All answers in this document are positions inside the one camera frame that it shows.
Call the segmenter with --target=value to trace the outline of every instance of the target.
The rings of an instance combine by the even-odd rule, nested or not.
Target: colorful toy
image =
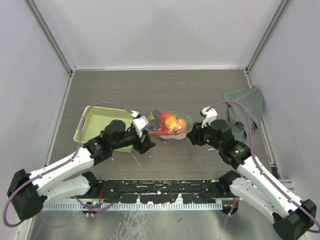
[[[188,116],[177,111],[153,109],[149,115],[146,130],[150,135],[162,139],[183,139],[192,130],[193,121]]]

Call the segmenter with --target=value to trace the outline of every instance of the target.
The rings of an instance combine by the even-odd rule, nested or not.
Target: metal floor
[[[50,163],[75,151],[76,128],[86,106],[114,102],[148,115],[152,108],[181,111],[201,121],[203,107],[222,100],[221,93],[247,86],[242,70],[121,70],[77,71],[72,80]],[[227,105],[216,110],[222,117]],[[98,179],[211,179],[232,168],[210,146],[192,146],[188,139],[152,136],[156,147],[140,155],[114,152],[112,159],[90,169]],[[254,151],[270,169],[260,131],[253,135]]]
[[[226,217],[219,210],[110,210],[93,218],[81,211],[43,211],[34,218],[27,240],[281,239],[267,218],[245,201]]]

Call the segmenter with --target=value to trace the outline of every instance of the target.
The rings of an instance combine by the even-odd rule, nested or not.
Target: gray towel
[[[256,86],[253,88],[242,88],[235,91],[224,92],[221,95],[224,100],[233,100],[244,106],[250,117],[252,132],[260,126],[264,108],[264,98]],[[225,120],[228,125],[231,126],[234,138],[238,141],[245,142],[249,134],[246,115],[239,106],[232,103],[228,104],[230,107]]]

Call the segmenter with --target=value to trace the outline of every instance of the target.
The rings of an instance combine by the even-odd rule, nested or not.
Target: purple cable
[[[232,205],[232,207],[231,207],[231,209],[230,209],[230,212],[229,212],[229,216],[230,216],[230,217],[231,217],[231,214],[232,214],[233,210],[234,210],[235,207],[236,207],[236,203],[238,202],[238,199],[239,199],[238,196],[235,196],[235,197],[234,197],[233,205]]]
[[[2,213],[2,219],[3,219],[3,222],[4,224],[9,227],[9,228],[14,228],[16,226],[19,226],[23,221],[19,221],[18,223],[15,223],[15,224],[10,224],[8,222],[8,219],[7,219],[7,212],[8,212],[8,208],[9,208],[9,204],[11,203],[11,201],[14,199],[14,197],[17,195],[18,192],[20,192],[25,186],[27,186],[28,184],[31,184],[34,180],[37,180],[39,178],[41,178],[42,176],[45,176],[65,165],[67,165],[68,163],[70,163],[77,155],[78,155],[78,152],[81,148],[81,138],[82,138],[82,131],[83,131],[83,127],[84,127],[84,124],[85,124],[85,121],[86,121],[86,116],[87,114],[89,113],[89,111],[95,107],[95,106],[98,106],[98,105],[102,105],[102,104],[109,104],[109,105],[113,105],[113,106],[116,106],[120,109],[123,109],[123,110],[126,110],[128,113],[132,114],[133,112],[131,110],[129,110],[128,108],[125,108],[123,106],[120,106],[116,103],[113,103],[113,102],[108,102],[108,101],[101,101],[101,102],[97,102],[93,105],[91,105],[87,111],[84,113],[82,119],[81,119],[81,124],[80,124],[80,127],[79,127],[79,140],[78,140],[78,145],[76,147],[76,150],[74,152],[74,154],[72,155],[72,157],[68,160],[68,161],[65,161],[63,163],[61,163],[60,165],[58,166],[55,166],[54,168],[50,169],[50,170],[47,170],[45,171],[44,173],[42,174],[39,174],[31,179],[29,179],[28,181],[26,181],[25,183],[23,183],[20,187],[18,187],[12,194],[11,196],[8,198],[8,200],[6,201],[5,205],[4,205],[4,208],[3,208],[3,213]]]
[[[256,165],[256,167],[259,169],[259,171],[262,173],[262,175],[286,198],[289,200],[289,202],[293,203],[297,208],[299,208],[304,214],[306,214],[319,228],[319,230],[311,230],[309,229],[308,232],[311,233],[315,233],[315,234],[319,234],[320,233],[320,223],[307,211],[305,210],[302,206],[300,206],[297,202],[295,202],[293,199],[290,198],[290,196],[288,194],[286,194],[286,192],[284,192],[266,173],[264,173],[263,169],[261,168],[261,166],[258,164],[255,153],[254,153],[254,148],[253,148],[253,144],[252,144],[252,129],[251,129],[251,124],[250,124],[250,118],[249,115],[245,109],[245,107],[243,105],[241,105],[240,103],[236,102],[236,101],[232,101],[232,100],[226,100],[226,101],[221,101],[216,103],[215,105],[209,107],[206,112],[208,112],[210,109],[215,108],[216,106],[220,105],[220,104],[235,104],[237,106],[239,106],[242,111],[245,114],[245,117],[247,119],[248,122],[248,126],[249,126],[249,145],[250,145],[250,152],[251,152],[251,156],[253,159],[254,164]]]

